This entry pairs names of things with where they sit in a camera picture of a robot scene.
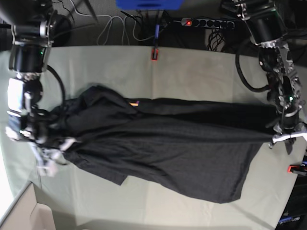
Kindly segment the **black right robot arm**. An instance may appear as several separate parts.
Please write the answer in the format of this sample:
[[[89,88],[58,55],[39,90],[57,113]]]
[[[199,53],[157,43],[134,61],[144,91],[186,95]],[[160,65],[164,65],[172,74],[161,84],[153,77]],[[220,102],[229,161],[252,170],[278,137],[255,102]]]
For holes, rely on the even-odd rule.
[[[54,131],[64,115],[61,103],[58,115],[38,107],[43,97],[40,81],[49,71],[57,80],[65,98],[64,84],[58,73],[47,63],[58,25],[58,13],[50,0],[3,0],[0,17],[11,27],[12,49],[8,69],[14,73],[7,89],[7,137],[27,142],[37,161],[41,176],[54,176],[59,158],[73,143]]]

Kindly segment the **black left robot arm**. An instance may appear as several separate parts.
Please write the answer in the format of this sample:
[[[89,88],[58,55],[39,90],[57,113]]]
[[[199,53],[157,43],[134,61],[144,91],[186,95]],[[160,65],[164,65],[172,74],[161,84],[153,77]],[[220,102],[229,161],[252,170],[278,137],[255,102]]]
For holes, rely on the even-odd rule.
[[[236,52],[237,73],[250,91],[268,92],[267,100],[275,105],[278,114],[271,125],[275,135],[270,146],[284,142],[290,154],[296,139],[307,137],[307,124],[300,117],[304,102],[302,84],[286,40],[285,24],[272,0],[224,0],[221,5],[243,21],[250,32]],[[259,64],[268,81],[261,88],[248,83],[240,66],[240,55],[247,44],[259,48]]]

